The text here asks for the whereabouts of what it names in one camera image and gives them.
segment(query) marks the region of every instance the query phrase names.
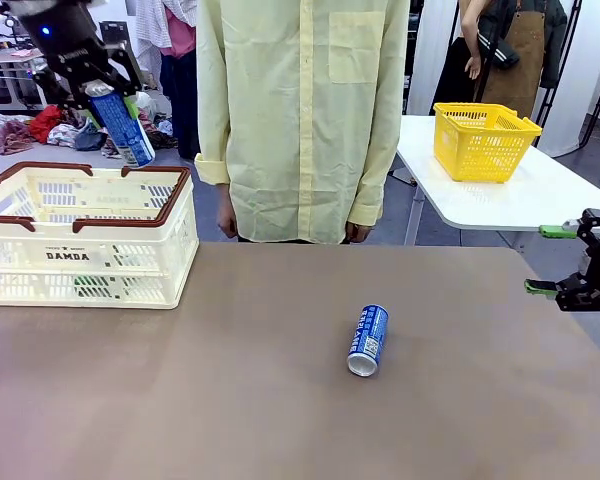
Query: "basket logo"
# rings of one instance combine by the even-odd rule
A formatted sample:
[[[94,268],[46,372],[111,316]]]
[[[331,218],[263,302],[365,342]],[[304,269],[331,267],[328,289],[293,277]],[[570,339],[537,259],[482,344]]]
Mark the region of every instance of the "basket logo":
[[[89,255],[85,253],[84,248],[47,247],[46,250],[48,260],[91,260]]]

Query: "gray floor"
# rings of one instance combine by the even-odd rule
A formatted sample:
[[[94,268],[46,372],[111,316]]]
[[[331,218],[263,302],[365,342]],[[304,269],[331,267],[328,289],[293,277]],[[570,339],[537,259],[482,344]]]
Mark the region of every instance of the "gray floor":
[[[599,138],[592,138],[585,149],[564,156],[559,161],[600,187],[600,126],[596,128],[594,135]],[[120,161],[106,159],[99,152],[81,153],[68,148],[36,145],[27,152],[8,157],[0,156],[0,172],[20,161],[89,163],[94,167],[111,168],[121,166]],[[159,151],[156,164],[188,165],[179,159],[175,150]],[[194,183],[196,216],[201,239],[227,241],[215,225],[216,199],[213,187],[201,183],[195,170]],[[369,244],[402,244],[413,194],[412,187],[391,177],[387,179],[384,217],[372,232]],[[495,232],[464,231],[461,234],[459,230],[444,224],[429,204],[424,209],[417,243],[441,246],[505,246]],[[578,240],[551,241],[538,237],[529,246],[525,259],[540,278],[559,280],[575,271],[583,245]],[[576,318],[600,348],[600,314],[578,314]]]

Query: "pink shirt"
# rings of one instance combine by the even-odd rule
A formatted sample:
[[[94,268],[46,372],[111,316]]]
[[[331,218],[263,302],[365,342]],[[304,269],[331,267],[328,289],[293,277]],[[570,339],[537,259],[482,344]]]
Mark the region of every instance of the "pink shirt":
[[[171,48],[161,48],[163,55],[180,58],[196,48],[196,29],[178,19],[171,10],[164,7],[169,26]]]

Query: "blue can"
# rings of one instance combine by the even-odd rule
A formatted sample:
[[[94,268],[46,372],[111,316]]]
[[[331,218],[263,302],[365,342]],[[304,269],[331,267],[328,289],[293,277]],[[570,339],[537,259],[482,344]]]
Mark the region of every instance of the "blue can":
[[[361,377],[376,372],[388,326],[389,314],[381,306],[367,305],[362,309],[347,358],[349,370]]]

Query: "dark blue pants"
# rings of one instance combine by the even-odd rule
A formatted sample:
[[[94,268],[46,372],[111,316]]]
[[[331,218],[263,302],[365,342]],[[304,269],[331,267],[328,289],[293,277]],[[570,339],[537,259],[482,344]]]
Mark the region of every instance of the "dark blue pants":
[[[178,139],[178,153],[182,158],[193,160],[200,153],[196,51],[181,58],[162,55],[160,83],[171,102],[173,136]]]

